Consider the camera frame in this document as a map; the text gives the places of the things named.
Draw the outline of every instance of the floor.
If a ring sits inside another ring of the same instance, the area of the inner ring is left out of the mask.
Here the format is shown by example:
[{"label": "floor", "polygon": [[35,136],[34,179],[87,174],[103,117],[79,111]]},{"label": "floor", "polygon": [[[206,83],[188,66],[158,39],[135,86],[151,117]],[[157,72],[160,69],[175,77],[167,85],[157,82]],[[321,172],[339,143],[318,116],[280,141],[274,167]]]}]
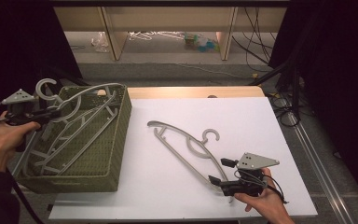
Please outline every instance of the floor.
[{"label": "floor", "polygon": [[[215,40],[211,33],[195,33]],[[66,33],[76,61],[89,84],[117,81],[135,86],[230,86],[247,85],[254,77],[260,77],[271,68],[259,59],[246,54],[235,41],[232,42],[227,61],[220,59],[217,50],[200,52],[186,46],[183,33],[153,33],[131,36],[126,42],[119,61],[113,62],[104,48],[96,49],[91,42],[101,40],[98,33]],[[251,33],[234,34],[235,39],[246,49]],[[273,47],[276,34],[261,34],[265,46]],[[251,52],[262,60],[269,57],[256,43],[250,43]],[[277,93],[274,85],[278,77],[263,83],[265,93]],[[281,98],[270,97],[271,106],[277,109],[290,101],[290,92],[281,92]],[[290,126],[295,118],[290,114],[278,117],[283,135],[302,174],[306,187],[318,211],[317,217],[294,217],[296,223],[358,223],[358,186],[347,167],[337,156],[318,118],[312,114],[304,95],[301,97],[300,123]],[[36,213],[47,223],[48,205],[55,195],[37,195],[25,191]],[[21,210],[21,223],[33,223],[30,216]],[[246,219],[240,223],[267,223],[264,218]]]}]

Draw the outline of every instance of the black cable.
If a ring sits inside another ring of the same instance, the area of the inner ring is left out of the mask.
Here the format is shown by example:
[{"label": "black cable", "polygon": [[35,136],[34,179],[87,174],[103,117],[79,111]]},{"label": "black cable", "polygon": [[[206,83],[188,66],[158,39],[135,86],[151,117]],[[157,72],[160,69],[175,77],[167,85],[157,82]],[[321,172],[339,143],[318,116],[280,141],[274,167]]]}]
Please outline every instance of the black cable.
[{"label": "black cable", "polygon": [[[300,108],[306,108],[306,107],[308,107],[308,108],[311,109],[310,103],[308,102],[308,99],[307,99],[304,95],[299,95],[298,101],[299,101],[300,103],[302,103],[302,105],[299,105],[299,106],[298,106],[298,109],[300,109]],[[315,114],[313,113],[313,111],[310,111],[311,114],[306,113],[306,112],[304,112],[304,111],[300,111],[300,110],[298,110],[298,112],[301,113],[301,114],[303,114],[303,115],[309,116],[309,117],[316,117]]]},{"label": "black cable", "polygon": [[[275,104],[275,102],[277,100],[284,100],[284,105],[283,106],[278,106]],[[288,100],[286,98],[276,98],[276,99],[270,99],[269,100],[271,105],[275,108],[273,111],[275,114],[280,113],[279,115],[276,116],[277,119],[279,119],[279,122],[281,125],[288,127],[288,128],[293,128],[296,127],[299,122],[300,122],[300,118],[296,117],[296,122],[294,124],[287,124],[283,121],[283,118],[285,115],[288,115],[289,113],[293,112],[294,109],[292,106],[289,105]]]},{"label": "black cable", "polygon": [[250,69],[253,69],[253,70],[255,70],[256,72],[268,72],[268,71],[263,71],[263,70],[258,70],[258,69],[255,69],[255,68],[253,68],[250,64],[249,64],[249,62],[248,62],[248,51],[249,51],[249,46],[251,45],[251,42],[249,42],[248,43],[248,46],[246,47],[246,53],[245,53],[245,61],[246,61],[246,64],[248,65],[248,67],[250,68]]},{"label": "black cable", "polygon": [[251,17],[249,16],[249,13],[248,13],[248,10],[246,9],[246,7],[244,8],[245,9],[245,13],[246,13],[246,16],[248,17],[248,20],[249,22],[251,23],[252,25],[252,29],[253,29],[253,32],[252,32],[252,37],[253,37],[253,34],[255,34],[258,38],[258,40],[260,41],[261,43],[261,47],[262,47],[262,50],[264,52],[264,55],[266,56],[266,59],[269,60],[270,56],[269,56],[269,53],[267,52],[266,48],[265,48],[265,45],[263,44],[263,40],[261,38],[261,34],[260,34],[260,26],[259,26],[259,23],[258,23],[258,11],[259,11],[259,7],[256,7],[255,8],[255,24],[252,22],[252,19]]},{"label": "black cable", "polygon": [[254,184],[257,184],[257,185],[259,185],[259,186],[264,186],[263,185],[263,182],[260,180],[260,179],[258,179],[256,176],[254,176],[254,175],[251,175],[251,174],[249,174],[248,172],[245,172],[245,171],[243,171],[243,170],[237,170],[237,172],[239,172],[239,173],[241,173],[241,174],[244,174],[244,175],[248,175],[248,176],[250,176],[253,180],[254,180]]},{"label": "black cable", "polygon": [[[290,110],[290,106],[289,104],[287,103],[287,100],[285,98],[276,98],[275,95],[271,95],[271,94],[268,94],[266,95],[269,99],[269,102],[271,103],[271,105],[276,108],[274,109],[274,112],[277,113],[277,112],[281,112],[282,110]],[[280,106],[280,105],[276,105],[276,101],[278,100],[284,100],[284,105],[283,106]],[[306,101],[302,101],[304,104],[303,105],[299,105],[298,108],[306,108],[306,107],[310,107],[310,105],[307,104]],[[306,115],[306,116],[310,116],[310,117],[315,117],[315,115],[312,113],[312,114],[308,114],[308,113],[305,113],[303,111],[299,111],[299,113],[303,114],[303,115]]]},{"label": "black cable", "polygon": [[232,39],[240,46],[240,48],[244,49],[247,53],[252,54],[255,58],[257,58],[258,60],[260,60],[262,63],[264,64],[269,64],[269,62],[265,61],[264,59],[260,58],[259,56],[257,56],[255,53],[251,52],[250,50],[248,50],[246,47],[244,47],[242,44],[240,44],[235,38],[234,36],[232,36]]},{"label": "black cable", "polygon": [[261,48],[262,48],[262,50],[263,50],[263,52],[264,52],[264,55],[266,56],[266,59],[269,61],[269,58],[270,58],[270,56],[269,56],[269,53],[267,52],[267,50],[266,50],[266,47],[265,47],[265,45],[263,44],[263,40],[262,40],[262,38],[261,38],[261,33],[260,33],[260,25],[259,25],[259,23],[258,23],[258,12],[259,12],[259,7],[257,7],[256,9],[255,9],[255,27],[257,27],[257,29],[254,29],[254,32],[255,32],[255,35],[258,37],[258,40],[260,41],[260,43],[261,43]]},{"label": "black cable", "polygon": [[277,40],[277,38],[272,33],[270,33],[270,34],[274,40]]},{"label": "black cable", "polygon": [[246,61],[246,65],[248,65],[248,67],[250,68],[250,69],[252,69],[252,70],[254,70],[254,71],[256,71],[256,72],[269,72],[269,71],[264,71],[264,70],[259,70],[259,69],[256,69],[256,68],[253,68],[250,64],[249,64],[249,62],[248,62],[248,49],[246,49],[246,48],[243,48],[243,49],[245,49],[246,50],[246,53],[245,53],[245,61]]},{"label": "black cable", "polygon": [[268,49],[272,49],[272,47],[268,46],[268,45],[263,45],[263,44],[260,44],[258,42],[255,42],[254,40],[251,40],[246,34],[245,32],[242,32],[243,36],[245,36],[246,39],[248,39],[249,41],[251,41],[253,44],[256,44],[256,45],[259,45],[259,46],[264,46],[265,48],[268,48]]},{"label": "black cable", "polygon": [[279,190],[273,188],[270,185],[268,185],[268,188],[271,189],[272,191],[274,191],[275,193],[277,193],[281,197],[281,200],[282,200],[283,203],[288,203],[284,199],[283,190],[282,190],[281,186],[278,184],[278,182],[274,178],[272,178],[272,176],[270,176],[270,175],[263,175],[263,176],[268,177],[269,179],[271,179],[278,186]]},{"label": "black cable", "polygon": [[19,184],[17,184],[16,179],[14,178],[14,176],[10,173],[10,171],[7,169],[7,172],[10,174],[11,176],[11,180],[13,183],[13,189],[16,191],[17,195],[19,196],[22,204],[24,204],[25,208],[27,209],[28,213],[31,215],[32,219],[38,223],[38,224],[43,224],[44,222],[39,218],[39,216],[36,214],[36,212],[34,211],[34,209],[32,208],[32,206],[30,205],[30,203],[28,202],[27,198],[25,197],[24,193],[22,192],[22,190],[19,187]]}]

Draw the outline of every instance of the green fabric box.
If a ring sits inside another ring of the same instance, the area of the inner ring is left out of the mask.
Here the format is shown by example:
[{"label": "green fabric box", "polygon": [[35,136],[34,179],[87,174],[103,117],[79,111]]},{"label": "green fabric box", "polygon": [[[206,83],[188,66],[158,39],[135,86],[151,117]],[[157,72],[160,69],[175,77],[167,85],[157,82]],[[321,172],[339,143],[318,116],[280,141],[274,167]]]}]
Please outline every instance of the green fabric box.
[{"label": "green fabric box", "polygon": [[[60,98],[67,100],[89,87],[63,87]],[[49,123],[31,149],[25,168],[16,176],[16,180],[35,193],[65,192],[108,192],[116,191],[120,176],[124,144],[131,116],[131,100],[127,87],[109,86],[109,92],[116,91],[113,101],[98,91],[88,92],[81,97],[76,114],[68,119],[69,128],[63,122]],[[77,100],[71,101],[62,109],[64,115],[76,110]],[[96,114],[92,113],[102,107]],[[118,112],[112,121],[112,112]],[[81,123],[90,119],[82,129]],[[71,141],[68,136],[78,132]],[[46,162],[46,156],[56,153]]]}]

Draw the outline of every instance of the wire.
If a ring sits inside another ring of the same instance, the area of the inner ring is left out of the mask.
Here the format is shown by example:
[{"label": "wire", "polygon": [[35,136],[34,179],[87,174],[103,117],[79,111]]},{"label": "wire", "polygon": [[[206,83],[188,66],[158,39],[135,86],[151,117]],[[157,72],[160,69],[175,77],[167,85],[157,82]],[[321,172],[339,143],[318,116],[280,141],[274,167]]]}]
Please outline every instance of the wire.
[{"label": "wire", "polygon": [[175,64],[178,65],[178,66],[186,67],[186,68],[195,68],[195,69],[199,69],[199,70],[201,70],[201,71],[205,71],[205,72],[209,72],[209,73],[215,73],[215,74],[223,74],[223,75],[228,75],[228,76],[231,76],[231,77],[253,78],[253,77],[239,77],[239,76],[235,76],[235,75],[233,75],[233,74],[226,73],[226,72],[215,72],[215,71],[207,70],[207,69],[204,69],[204,68],[201,68],[201,67],[190,66],[190,65],[184,65],[184,64],[181,64],[181,63],[175,63]]},{"label": "wire", "polygon": [[248,67],[250,68],[250,69],[252,69],[252,70],[255,70],[256,72],[268,72],[268,71],[265,71],[265,70],[259,70],[259,69],[256,69],[256,68],[253,68],[250,64],[249,64],[249,62],[248,62],[248,48],[249,48],[249,46],[250,46],[250,43],[251,42],[249,42],[249,44],[248,44],[248,47],[246,48],[246,53],[245,53],[245,61],[246,61],[246,64],[248,65]]},{"label": "wire", "polygon": [[270,185],[268,185],[268,188],[269,188],[269,189],[272,189],[272,191],[274,191],[275,193],[277,193],[277,194],[281,197],[281,200],[282,200],[283,203],[288,203],[288,202],[284,199],[284,195],[283,195],[282,188],[281,188],[281,186],[278,184],[278,182],[277,182],[274,178],[272,178],[272,176],[270,176],[270,175],[263,175],[263,176],[268,177],[269,179],[271,179],[271,180],[278,186],[279,190],[273,188],[273,187],[270,186]]},{"label": "wire", "polygon": [[34,209],[32,208],[32,206],[30,205],[30,203],[28,202],[27,198],[25,197],[24,193],[22,192],[22,190],[19,187],[19,184],[17,184],[16,179],[14,178],[14,176],[11,174],[11,172],[7,169],[7,173],[10,174],[11,176],[11,180],[12,180],[12,184],[13,184],[13,189],[16,191],[17,195],[19,196],[21,202],[24,204],[25,209],[27,209],[28,213],[31,215],[32,219],[38,223],[38,224],[43,224],[43,221],[39,218],[39,216],[36,214],[36,212],[34,211]]},{"label": "wire", "polygon": [[308,99],[304,95],[300,94],[298,97],[298,100],[300,103],[302,103],[302,105],[298,106],[298,113],[301,113],[301,114],[309,116],[309,117],[316,117],[315,114],[313,113],[313,111],[310,111],[310,113],[306,113],[306,112],[300,110],[301,108],[310,108]]},{"label": "wire", "polygon": [[270,33],[270,34],[274,40],[277,40],[277,38],[272,33]]},{"label": "wire", "polygon": [[[277,100],[283,100],[284,101],[284,105],[282,106],[278,106],[276,105],[276,101]],[[288,124],[286,122],[283,121],[283,118],[285,117],[285,115],[289,115],[289,113],[294,113],[294,109],[292,106],[290,106],[289,101],[286,98],[271,98],[270,100],[271,105],[274,107],[274,113],[280,113],[278,115],[276,115],[276,118],[279,119],[279,122],[281,123],[281,125],[285,126],[285,127],[296,127],[298,125],[298,123],[300,122],[300,118],[296,117],[296,122],[294,124]]]},{"label": "wire", "polygon": [[246,39],[248,39],[248,40],[251,41],[252,43],[257,44],[257,45],[260,45],[260,46],[264,46],[265,48],[268,48],[268,49],[272,49],[272,47],[270,47],[270,46],[267,46],[267,45],[264,45],[264,44],[255,42],[254,40],[251,40],[251,39],[245,34],[245,32],[242,32],[242,34],[243,34],[243,36],[245,36]]},{"label": "wire", "polygon": [[260,58],[260,57],[257,56],[255,53],[251,52],[251,51],[249,50],[249,46],[248,46],[248,48],[244,47],[242,44],[240,44],[240,43],[234,38],[234,36],[232,36],[232,39],[240,46],[240,48],[244,49],[247,53],[252,54],[254,57],[256,57],[258,60],[260,60],[262,63],[264,63],[264,64],[269,64],[269,62],[267,62],[266,60]]},{"label": "wire", "polygon": [[[250,180],[245,180],[240,176],[237,176],[237,173],[241,173],[241,174],[244,174],[244,175],[248,175],[250,176],[254,181],[250,181]],[[238,179],[244,181],[244,182],[248,182],[248,183],[254,183],[254,184],[257,184],[258,186],[261,186],[261,187],[265,187],[266,185],[264,184],[263,181],[261,181],[259,178],[255,177],[254,175],[251,175],[243,170],[237,170],[235,173],[234,173],[235,177],[237,177]]]},{"label": "wire", "polygon": [[266,59],[269,61],[269,53],[267,52],[266,48],[265,48],[265,45],[263,44],[263,40],[261,38],[261,34],[260,34],[260,26],[259,26],[259,23],[258,23],[258,12],[259,12],[259,7],[256,7],[255,8],[255,24],[252,22],[252,19],[251,17],[249,16],[249,13],[248,13],[248,10],[246,9],[246,7],[244,8],[245,9],[245,13],[246,13],[246,16],[248,17],[248,20],[249,22],[251,23],[252,25],[252,28],[253,28],[253,32],[252,32],[252,36],[251,36],[251,41],[253,39],[253,35],[255,34],[258,38],[258,40],[260,41],[260,44],[261,44],[261,47],[262,47],[262,50],[264,52],[264,55],[266,56]]}]

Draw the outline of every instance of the white tabletop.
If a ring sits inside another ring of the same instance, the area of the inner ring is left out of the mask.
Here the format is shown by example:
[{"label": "white tabletop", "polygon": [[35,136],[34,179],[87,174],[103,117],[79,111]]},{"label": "white tabletop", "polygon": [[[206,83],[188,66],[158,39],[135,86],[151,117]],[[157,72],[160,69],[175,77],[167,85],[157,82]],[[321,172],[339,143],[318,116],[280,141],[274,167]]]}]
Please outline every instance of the white tabletop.
[{"label": "white tabletop", "polygon": [[[270,167],[281,185],[290,216],[317,212],[296,167],[268,98],[132,99],[132,112],[117,192],[59,194],[50,214],[53,220],[77,221],[183,221],[229,220],[260,217],[245,204],[211,189],[176,158],[154,135],[147,122],[171,124],[202,139],[220,161],[239,160],[244,152],[280,161]],[[167,130],[164,134],[178,152],[203,175],[221,178],[212,162],[187,149],[186,139]],[[229,180],[235,169],[223,167]]]}]

